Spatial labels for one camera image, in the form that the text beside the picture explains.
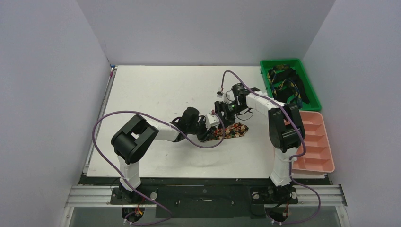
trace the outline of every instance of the black fabric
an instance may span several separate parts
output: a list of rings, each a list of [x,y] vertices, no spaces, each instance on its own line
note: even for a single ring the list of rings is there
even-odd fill
[[[273,83],[278,83],[287,78],[294,78],[294,77],[296,77],[296,71],[294,69],[288,69],[288,70],[277,73],[276,77],[274,78]]]
[[[275,84],[275,83],[281,82],[285,79],[291,79],[292,81],[294,81],[295,85],[298,87],[302,101],[306,104],[309,104],[310,100],[309,100],[308,96],[306,95],[304,84],[303,84],[301,78],[299,78],[299,75],[296,73],[296,70],[287,69],[287,70],[277,73],[276,77],[274,78],[273,83]],[[280,97],[280,99],[284,99],[285,97],[288,96],[287,94],[279,95],[279,93],[281,93],[281,92],[283,92],[283,90],[277,91],[277,96],[276,96],[277,100],[279,97]]]
[[[293,92],[290,88],[286,87],[286,88],[283,88],[283,89],[280,90],[280,91],[277,91],[276,99],[277,99],[277,101],[279,101],[279,102],[287,103],[287,100],[288,100],[292,95],[294,95],[294,92]]]
[[[302,83],[301,78],[299,78],[299,76],[298,76],[298,74],[297,74],[297,75],[296,75],[296,78],[294,78],[294,79],[292,79],[292,80],[294,81],[295,85],[298,87],[299,93],[301,94],[301,99],[302,99],[302,101],[303,101],[304,103],[306,103],[306,104],[309,104],[310,101],[309,101],[308,96],[306,95],[305,87],[304,87],[304,84]]]

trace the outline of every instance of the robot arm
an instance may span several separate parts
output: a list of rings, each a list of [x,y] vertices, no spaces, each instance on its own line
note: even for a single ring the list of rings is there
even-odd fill
[[[223,102],[215,102],[215,114],[222,119],[224,125],[235,123],[235,115],[248,108],[254,109],[269,119],[269,137],[275,147],[275,160],[273,172],[270,176],[272,182],[277,186],[285,186],[291,183],[289,176],[289,158],[296,154],[300,146],[300,140],[296,131],[291,125],[285,124],[285,117],[282,111],[269,100],[261,98],[266,96],[257,88],[252,88],[258,95],[250,93],[241,83],[232,87],[235,99],[230,101],[225,95]],[[288,113],[291,120],[297,126],[302,136],[305,137],[305,130],[301,116],[296,104],[279,103]],[[211,138],[212,132],[220,126],[219,119],[212,114],[199,116],[199,111],[188,107],[182,117],[177,117],[172,125],[180,129],[185,135],[195,134],[200,141]],[[130,184],[136,188],[140,185],[139,160],[144,156],[150,144],[154,140],[167,140],[179,142],[185,137],[176,129],[159,124],[149,123],[142,116],[133,116],[112,138],[111,144],[115,153],[119,156],[120,169]],[[122,186],[132,191],[124,180],[120,180]]]

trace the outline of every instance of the metal frame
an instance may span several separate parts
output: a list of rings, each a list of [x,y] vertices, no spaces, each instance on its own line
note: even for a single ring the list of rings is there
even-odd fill
[[[112,191],[116,186],[73,186],[68,195],[66,207],[136,207],[137,204],[113,205],[110,204]],[[291,206],[315,207],[318,204],[316,195],[309,189],[294,186],[298,195],[298,204]],[[321,198],[322,206],[346,206],[344,194],[340,185],[315,185],[312,186]],[[153,204],[142,204],[139,207],[156,207]]]
[[[103,102],[102,102],[102,105],[100,107],[99,115],[97,116],[97,119],[101,118],[105,113],[107,102],[109,101],[110,91],[112,90],[115,74],[117,73],[117,69],[118,69],[118,66],[115,66],[114,68],[112,68],[113,74],[110,77],[109,82],[107,83],[105,96],[103,98]],[[100,129],[101,125],[102,125],[102,123],[100,122],[96,127],[96,130],[95,130],[96,139],[97,139],[97,135],[99,133],[99,129]],[[94,150],[94,146],[93,146],[93,142],[91,142],[90,148],[89,148],[89,152],[88,152],[88,156],[87,156],[87,160],[85,162],[84,169],[82,170],[82,174],[83,175],[87,174],[87,171],[89,169],[90,159],[92,158],[93,150]]]
[[[98,118],[102,117],[105,113],[105,109],[107,106],[107,102],[110,96],[110,92],[113,86],[114,77],[116,75],[118,66],[115,66],[113,69],[112,76],[109,79],[109,82],[106,87],[105,96],[103,98],[102,106],[99,111]],[[98,131],[100,128],[101,123],[96,128],[96,137],[98,135]],[[70,194],[68,195],[68,199],[66,202],[66,206],[64,209],[63,216],[61,218],[60,227],[68,227],[70,225],[71,217],[75,207],[136,207],[137,204],[129,204],[129,205],[112,205],[110,204],[110,198],[112,195],[111,188],[115,188],[117,186],[105,186],[109,185],[110,181],[115,178],[108,178],[108,177],[101,177],[101,178],[93,178],[90,179],[86,177],[89,163],[94,151],[93,143],[90,146],[88,151],[88,156],[86,159],[85,166],[82,171],[82,176],[80,180],[80,186],[73,186],[71,188]],[[156,184],[160,184],[165,180],[155,179]],[[217,182],[217,185],[226,185],[231,184],[228,179],[212,179],[213,183]],[[253,181],[252,179],[237,179],[239,184],[248,184],[248,181]],[[325,179],[307,179],[307,180],[300,180],[302,183],[311,186],[315,189],[320,197],[322,206],[334,206],[336,207],[337,214],[339,216],[339,220],[342,227],[350,227],[350,223],[348,220],[347,212],[345,210],[345,206],[347,205],[341,185],[328,185],[330,183],[329,179],[326,177]],[[147,179],[144,178],[142,184],[146,183]],[[161,183],[160,185],[167,185],[168,183],[173,182],[174,184],[171,186],[179,187],[180,185],[190,185],[190,183],[196,183],[192,185],[208,185],[205,183],[205,179],[168,179],[167,182]],[[263,184],[263,179],[258,179],[258,183]],[[316,195],[309,189],[295,186],[297,195],[298,195],[298,204],[293,204],[293,206],[297,207],[316,207],[318,204],[318,200]],[[274,205],[265,204],[265,207],[272,207]],[[155,209],[156,205],[154,204],[141,204],[139,207],[141,208],[151,208]]]

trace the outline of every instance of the purple cable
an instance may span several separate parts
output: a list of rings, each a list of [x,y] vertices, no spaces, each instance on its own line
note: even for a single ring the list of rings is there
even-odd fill
[[[233,71],[231,71],[231,70],[226,70],[226,71],[224,71],[224,73],[223,73],[223,79],[221,80],[221,88],[223,88],[224,76],[226,75],[227,72],[230,72],[231,74],[233,74],[233,75],[243,84],[243,86],[244,86],[248,91],[250,91],[252,94],[254,94],[254,95],[256,95],[256,96],[259,96],[259,94],[257,94],[256,92],[252,91],[252,90],[241,80],[241,78],[239,78],[239,76],[237,76],[237,74],[235,74],[235,73],[234,73]],[[278,103],[276,103],[273,99],[271,99],[271,98],[269,98],[269,97],[267,97],[267,96],[261,96],[261,97],[264,98],[264,99],[266,99],[266,100],[269,100],[269,101],[272,102],[274,105],[276,105],[278,108],[280,108],[280,110],[283,112],[284,116],[287,118],[287,120],[289,121],[289,123],[291,124],[291,126],[295,129],[295,132],[296,132],[296,134],[298,135],[299,139],[301,140],[303,152],[302,152],[301,154],[297,154],[297,155],[293,155],[293,156],[289,157],[289,160],[291,160],[291,159],[293,159],[293,158],[295,158],[295,157],[303,156],[303,155],[306,153],[306,145],[305,145],[304,138],[302,138],[301,133],[299,132],[298,128],[296,127],[296,125],[294,124],[294,122],[293,122],[293,121],[291,120],[291,118],[289,117],[288,113],[284,110],[284,108],[283,108],[282,106],[280,106]],[[319,211],[320,211],[320,205],[321,205],[320,196],[319,196],[319,194],[317,193],[317,191],[316,191],[315,189],[309,187],[309,186],[306,186],[306,185],[304,185],[304,184],[301,184],[301,183],[295,181],[295,180],[292,178],[291,174],[292,174],[292,163],[290,162],[290,163],[289,163],[289,175],[290,175],[290,179],[291,179],[294,183],[298,184],[299,186],[305,187],[305,188],[307,188],[307,189],[313,191],[313,192],[316,194],[319,203],[318,203],[316,212],[313,213],[313,215],[311,215],[311,216],[308,217],[307,219],[304,219],[304,220],[301,220],[301,221],[285,222],[285,223],[282,223],[283,225],[300,224],[300,223],[304,223],[304,222],[306,222],[306,221],[309,221],[310,219],[314,218],[314,217],[319,213]]]
[[[173,216],[172,212],[171,212],[169,209],[167,209],[165,206],[163,206],[162,204],[158,203],[157,201],[154,201],[154,200],[150,199],[148,196],[146,196],[146,195],[144,195],[143,193],[141,193],[140,191],[136,190],[136,189],[125,179],[124,174],[122,174],[122,172],[121,172],[121,171],[120,171],[120,170],[119,170],[119,169],[118,169],[118,168],[117,168],[117,167],[116,167],[101,151],[100,151],[100,149],[99,149],[99,147],[98,147],[98,145],[97,145],[97,143],[96,143],[95,133],[96,133],[96,127],[97,127],[97,125],[98,125],[104,118],[106,118],[106,117],[109,117],[109,116],[114,115],[114,114],[123,114],[123,113],[140,114],[140,115],[143,115],[143,116],[148,117],[148,118],[150,118],[150,119],[153,119],[153,120],[155,120],[155,121],[157,121],[157,122],[160,122],[160,123],[162,123],[162,124],[164,124],[164,125],[170,126],[170,127],[172,127],[173,129],[177,130],[179,133],[181,133],[190,143],[192,143],[193,145],[195,145],[195,146],[197,146],[197,147],[199,147],[199,148],[215,148],[215,147],[217,147],[218,145],[220,145],[221,142],[223,142],[224,137],[226,136],[226,128],[225,128],[225,126],[224,126],[224,124],[223,124],[223,121],[220,119],[220,117],[219,117],[217,114],[215,114],[214,112],[212,112],[212,113],[220,120],[221,126],[222,126],[222,128],[223,128],[223,129],[222,129],[222,130],[223,130],[223,137],[221,138],[221,140],[220,140],[217,144],[215,144],[215,145],[213,145],[213,146],[210,146],[210,147],[206,147],[206,146],[202,146],[202,145],[199,145],[199,144],[196,144],[195,142],[193,142],[190,138],[188,138],[181,130],[179,130],[179,129],[178,129],[177,127],[175,127],[174,125],[171,125],[171,124],[166,123],[166,122],[164,122],[164,121],[162,121],[162,120],[159,120],[159,119],[157,119],[157,118],[155,118],[155,117],[152,117],[152,116],[150,116],[150,115],[148,115],[148,114],[146,114],[146,113],[141,113],[141,112],[138,112],[138,111],[122,110],[122,111],[112,112],[112,113],[106,114],[106,115],[104,115],[103,117],[99,118],[99,120],[97,120],[97,122],[96,122],[95,125],[93,126],[93,129],[92,129],[92,142],[93,142],[93,146],[94,146],[94,147],[96,148],[96,150],[99,152],[100,156],[102,156],[102,158],[103,158],[108,164],[110,164],[110,165],[118,172],[118,174],[121,176],[121,178],[124,180],[124,182],[125,182],[134,192],[136,192],[137,194],[139,194],[139,195],[142,196],[143,198],[147,199],[148,201],[151,201],[152,203],[156,204],[157,206],[160,206],[161,208],[163,208],[165,211],[167,211],[167,212],[170,214],[170,217],[165,218],[165,219],[162,219],[162,220],[159,220],[159,221],[150,222],[150,223],[144,223],[144,224],[137,224],[137,223],[132,223],[132,224],[135,225],[135,226],[150,226],[150,225],[154,225],[154,224],[158,224],[158,223],[167,221],[167,220],[169,220],[169,219]],[[128,218],[131,214],[133,214],[133,213],[134,213],[134,212],[129,213],[128,215],[125,216],[124,219],[127,219],[127,218]]]

